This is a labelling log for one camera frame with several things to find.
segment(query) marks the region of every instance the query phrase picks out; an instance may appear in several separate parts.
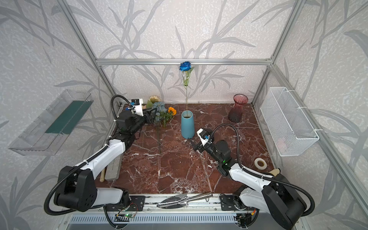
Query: metal vent grille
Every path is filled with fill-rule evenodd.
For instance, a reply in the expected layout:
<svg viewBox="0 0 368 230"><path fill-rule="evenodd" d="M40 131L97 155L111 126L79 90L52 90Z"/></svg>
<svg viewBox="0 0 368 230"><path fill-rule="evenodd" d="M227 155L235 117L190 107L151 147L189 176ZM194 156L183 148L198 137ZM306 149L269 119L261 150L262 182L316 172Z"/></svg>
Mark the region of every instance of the metal vent grille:
<svg viewBox="0 0 368 230"><path fill-rule="evenodd" d="M111 221L115 215L109 214ZM125 218L127 222L114 223L234 223L232 213L166 213L166 214L137 214L134 218ZM97 224L107 223L104 214L73 214L69 224Z"/></svg>

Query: wallpaper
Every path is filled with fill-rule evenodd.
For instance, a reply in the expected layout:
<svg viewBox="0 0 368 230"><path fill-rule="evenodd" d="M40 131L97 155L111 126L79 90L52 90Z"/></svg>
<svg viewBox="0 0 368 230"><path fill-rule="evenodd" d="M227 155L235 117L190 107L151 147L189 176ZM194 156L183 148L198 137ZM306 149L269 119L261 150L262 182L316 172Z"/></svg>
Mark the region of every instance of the wallpaper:
<svg viewBox="0 0 368 230"><path fill-rule="evenodd" d="M98 58L258 59L271 56L294 0L68 3Z"/></svg>
<svg viewBox="0 0 368 230"><path fill-rule="evenodd" d="M60 169L94 153L112 120L110 93L55 8L54 1L0 1L0 229L52 229L56 217L42 206ZM9 150L65 89L90 92L94 102L57 154Z"/></svg>
<svg viewBox="0 0 368 230"><path fill-rule="evenodd" d="M368 188L368 1L305 5L277 65Z"/></svg>
<svg viewBox="0 0 368 230"><path fill-rule="evenodd" d="M237 93L251 102L265 66L195 66L188 85L188 102L232 103ZM129 98L152 95L165 102L186 101L186 91L177 66L107 66L105 73L117 93Z"/></svg>
<svg viewBox="0 0 368 230"><path fill-rule="evenodd" d="M98 58L269 58L294 0L68 0ZM178 66L105 66L117 92L184 102ZM189 102L251 99L263 66L195 66Z"/></svg>
<svg viewBox="0 0 368 230"><path fill-rule="evenodd" d="M306 216L309 229L368 229L368 220L318 142L299 156L280 157L260 110L269 87L280 86L282 85L271 72L254 108L264 138L270 145L269 153L275 167L280 168L281 173L292 184L307 190L316 203L313 213ZM308 198L301 196L309 206Z"/></svg>
<svg viewBox="0 0 368 230"><path fill-rule="evenodd" d="M366 188L368 181L368 1L318 0L305 4L276 60L287 80L327 132ZM318 144L304 154L281 158L259 111L271 153L286 177L316 201L307 216L311 229L368 229L368 221Z"/></svg>

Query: metal bar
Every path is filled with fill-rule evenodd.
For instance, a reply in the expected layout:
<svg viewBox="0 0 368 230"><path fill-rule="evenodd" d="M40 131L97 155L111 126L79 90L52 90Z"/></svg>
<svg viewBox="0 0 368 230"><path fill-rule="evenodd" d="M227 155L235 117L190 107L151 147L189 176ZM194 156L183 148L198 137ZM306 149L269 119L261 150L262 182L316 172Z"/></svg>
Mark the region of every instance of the metal bar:
<svg viewBox="0 0 368 230"><path fill-rule="evenodd" d="M260 123L260 121L259 121L259 119L258 119L258 116L259 116L259 115L257 115L257 113L255 112L254 105L252 105L252 110L253 110L253 113L254 113L255 119L257 120L257 124L258 124L259 130L261 131L261 134L262 134L263 140L264 140L264 142L265 142L265 144L266 144L266 149L267 149L267 151L268 151L269 149L271 150L272 148L271 148L270 143L268 142L268 140L267 140L267 138L266 138L265 131L263 130L263 128L262 128L262 126L261 126L261 123ZM278 167L278 165L277 165L277 161L276 161L275 157L273 156L273 154L270 154L270 153L268 152L268 155L269 155L269 156L270 156L270 158L271 158L271 162L272 162L272 166L273 166L273 168L274 168L274 169L279 168L279 167Z"/></svg>
<svg viewBox="0 0 368 230"><path fill-rule="evenodd" d="M192 65L269 65L270 59L97 59L99 66L105 65L180 65L189 61Z"/></svg>
<svg viewBox="0 0 368 230"><path fill-rule="evenodd" d="M259 83L258 85L258 88L257 88L257 91L255 92L255 95L252 99L252 106L254 105L254 103L256 102L258 96L260 95L261 91L262 91L262 88L263 86L265 85L265 83L267 82L267 79L268 79L268 75L270 74L270 66L268 65L267 68L266 68L266 71L265 73L263 74L263 77L262 77L262 80L261 82Z"/></svg>
<svg viewBox="0 0 368 230"><path fill-rule="evenodd" d="M285 25L285 28L284 30L282 31L282 34L281 34L281 37L276 45L276 48L273 52L273 55L272 55L272 63L275 63L277 57L279 56L287 38L289 37L290 35L290 32L291 30L293 29L298 17L299 17L299 14L301 13L301 10L304 6L304 3L305 3L306 0L296 0L295 3L294 3L294 7L293 7L293 10L291 11L291 14L290 14L290 17Z"/></svg>
<svg viewBox="0 0 368 230"><path fill-rule="evenodd" d="M278 82L288 88L288 90L294 90L289 81L285 78L284 74L276 65L271 65L270 70L274 73ZM299 95L295 91L290 91L294 99L299 106L306 106L300 99ZM304 114L311 122L315 129L323 129L317 120L314 118L309 109L304 109ZM368 191L364 188L363 184L355 175L354 171L349 167L346 161L341 156L340 152L336 149L331 139L327 136L325 131L316 131L319 135L319 145L327 158L330 160L331 165L335 168L341 179L345 182L347 189L351 195L355 198L359 207L362 209L366 217L368 218Z"/></svg>
<svg viewBox="0 0 368 230"><path fill-rule="evenodd" d="M79 27L77 20L75 19L68 3L66 0L57 0L59 4L60 11L64 14L65 18L67 19L68 23L70 24L72 30L74 31L75 35L77 36L78 40L80 41L81 45L83 46L84 50L86 51L89 59L91 60L93 66L95 67L97 73L100 75L102 82L106 85L107 89L112 95L115 95L115 90L113 89L110 81L101 70L101 68L96 63L96 57L92 51L91 46L88 44L86 37L84 36L82 29Z"/></svg>
<svg viewBox="0 0 368 230"><path fill-rule="evenodd" d="M273 54L271 56L271 64L275 63L278 55L281 52L282 47L284 46L287 38L289 37L289 34L296 22L296 20L298 19L298 16L303 8L303 5L305 3L306 0L296 0L294 3L294 7L290 13L289 19L286 22L285 28L281 33L280 39L277 42L276 48L273 51ZM264 84L267 81L268 78L268 74L269 74L269 68L267 68L267 71L265 72L265 74L262 77L261 83L258 86L258 89L256 91L256 94L254 95L254 98L252 100L252 104L254 104L259 96L259 94L261 93L261 89L263 88Z"/></svg>

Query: white wire basket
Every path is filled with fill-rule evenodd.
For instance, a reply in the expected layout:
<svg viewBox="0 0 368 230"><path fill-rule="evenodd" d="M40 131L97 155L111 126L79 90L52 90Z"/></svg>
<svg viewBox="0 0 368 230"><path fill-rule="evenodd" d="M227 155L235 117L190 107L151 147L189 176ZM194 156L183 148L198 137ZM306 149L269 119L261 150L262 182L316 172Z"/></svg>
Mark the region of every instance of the white wire basket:
<svg viewBox="0 0 368 230"><path fill-rule="evenodd" d="M270 87L261 112L280 156L298 156L319 140L286 87Z"/></svg>

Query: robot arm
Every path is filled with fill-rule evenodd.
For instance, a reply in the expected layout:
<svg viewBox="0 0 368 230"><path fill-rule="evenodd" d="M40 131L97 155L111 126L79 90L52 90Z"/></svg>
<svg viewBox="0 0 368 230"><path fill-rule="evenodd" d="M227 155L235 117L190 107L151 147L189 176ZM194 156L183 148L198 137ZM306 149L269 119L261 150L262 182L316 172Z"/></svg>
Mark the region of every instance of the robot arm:
<svg viewBox="0 0 368 230"><path fill-rule="evenodd" d="M133 99L127 110L116 118L117 133L91 157L79 164L60 170L58 183L46 198L44 210L50 215L62 215L74 210L81 212L104 204L129 204L128 192L117 188L96 188L99 173L134 142L135 133L146 123L152 123L157 109L143 110L142 99ZM55 193L54 204L69 208L67 211L50 210L49 202Z"/></svg>
<svg viewBox="0 0 368 230"><path fill-rule="evenodd" d="M217 170L223 176L245 184L233 194L236 208L243 210L246 207L254 207L270 213L285 229L291 229L294 226L304 214L307 205L294 188L282 184L282 182L290 184L283 175L263 174L245 166L240 167L240 164L231 158L231 151L226 141L220 140L214 143L212 130L201 128L197 131L197 135L201 142L195 144L191 140L194 150L200 153L208 152L218 162Z"/></svg>

